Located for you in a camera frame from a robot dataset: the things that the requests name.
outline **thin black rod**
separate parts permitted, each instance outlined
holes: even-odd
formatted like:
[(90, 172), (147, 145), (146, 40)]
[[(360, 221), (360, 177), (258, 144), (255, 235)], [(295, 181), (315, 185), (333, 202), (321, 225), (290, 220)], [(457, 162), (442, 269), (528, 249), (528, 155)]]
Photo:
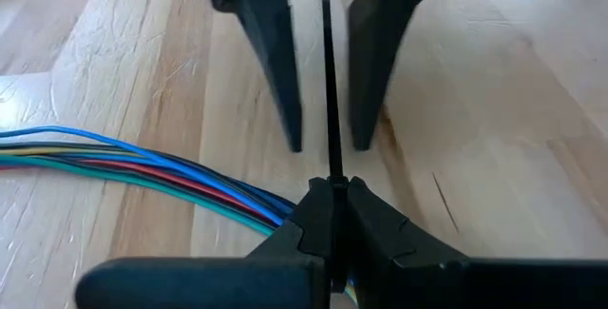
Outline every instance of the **thin black rod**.
[(342, 177), (344, 176), (344, 171), (342, 168), (342, 145), (340, 138), (340, 116), (338, 112), (338, 91), (335, 83), (335, 64), (333, 60), (332, 8), (330, 6), (330, 0), (322, 0), (322, 8), (330, 176)]

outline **bundle of wires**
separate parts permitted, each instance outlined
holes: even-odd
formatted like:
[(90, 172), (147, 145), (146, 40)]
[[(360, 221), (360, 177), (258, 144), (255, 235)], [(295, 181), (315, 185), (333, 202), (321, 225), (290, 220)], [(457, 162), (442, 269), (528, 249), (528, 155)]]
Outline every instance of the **bundle of wires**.
[[(0, 138), (43, 132), (85, 137), (102, 144), (0, 143), (0, 169), (53, 168), (155, 189), (218, 212), (266, 236), (295, 208), (286, 199), (201, 164), (80, 129), (39, 126), (0, 132)], [(356, 302), (351, 287), (347, 293)]]

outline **wooden surface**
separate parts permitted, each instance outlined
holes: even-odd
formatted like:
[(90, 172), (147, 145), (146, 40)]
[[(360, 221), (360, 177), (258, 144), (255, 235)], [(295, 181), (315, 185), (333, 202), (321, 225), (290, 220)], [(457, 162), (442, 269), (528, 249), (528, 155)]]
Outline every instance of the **wooden surface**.
[[(348, 1), (332, 0), (341, 99)], [(320, 0), (291, 2), (300, 154), (237, 20), (208, 0), (0, 0), (0, 129), (85, 128), (297, 201), (328, 168)], [(372, 150), (345, 134), (346, 172), (470, 255), (608, 258), (604, 5), (426, 0)], [(69, 307), (79, 275), (108, 258), (238, 256), (262, 241), (120, 183), (3, 171), (0, 193), (0, 308)]]

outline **wooden table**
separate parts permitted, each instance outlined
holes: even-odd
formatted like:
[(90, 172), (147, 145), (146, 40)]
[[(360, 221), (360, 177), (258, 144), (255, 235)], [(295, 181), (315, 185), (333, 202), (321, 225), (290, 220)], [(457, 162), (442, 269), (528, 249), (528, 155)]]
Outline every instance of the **wooden table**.
[[(0, 0), (0, 129), (93, 130), (297, 201), (328, 167), (320, 0), (291, 1), (302, 153), (236, 18), (208, 0)], [(348, 1), (332, 0), (342, 100)], [(345, 134), (347, 174), (470, 255), (608, 258), (604, 2), (426, 0), (373, 148)], [(0, 192), (1, 308), (69, 307), (108, 258), (239, 256), (262, 241), (121, 183), (3, 171)]]

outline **red wire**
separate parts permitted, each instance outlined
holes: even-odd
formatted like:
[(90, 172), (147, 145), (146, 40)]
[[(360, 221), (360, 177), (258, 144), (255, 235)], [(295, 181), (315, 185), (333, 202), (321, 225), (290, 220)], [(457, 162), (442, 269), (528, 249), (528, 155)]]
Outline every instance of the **red wire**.
[(204, 193), (207, 193), (209, 195), (212, 195), (214, 197), (220, 198), (228, 203), (232, 203), (234, 205), (236, 205), (239, 208), (242, 209), (246, 209), (248, 211), (254, 212), (258, 215), (260, 215), (256, 210), (250, 208), (249, 206), (239, 202), (237, 199), (231, 197), (230, 195), (219, 191), (213, 187), (201, 184), (201, 183), (196, 183), (194, 181), (190, 181), (187, 179), (184, 179), (183, 177), (180, 176), (175, 176), (175, 175), (171, 175), (169, 173), (166, 173), (164, 171), (160, 171), (154, 167), (150, 167), (150, 166), (145, 166), (145, 165), (141, 165), (141, 164), (136, 164), (136, 163), (129, 163), (129, 162), (115, 162), (115, 161), (100, 161), (100, 160), (81, 160), (81, 162), (85, 162), (88, 164), (101, 164), (101, 165), (110, 165), (110, 166), (118, 166), (118, 167), (123, 167), (126, 169), (130, 169), (130, 170), (135, 170), (135, 171), (139, 171), (139, 172), (143, 172), (146, 173), (148, 175), (152, 175), (152, 176), (156, 176), (156, 177), (160, 177), (162, 179), (165, 179), (167, 181), (171, 181), (171, 182), (175, 182), (178, 183), (180, 185), (184, 185), (193, 189), (197, 189), (199, 191), (202, 191)]

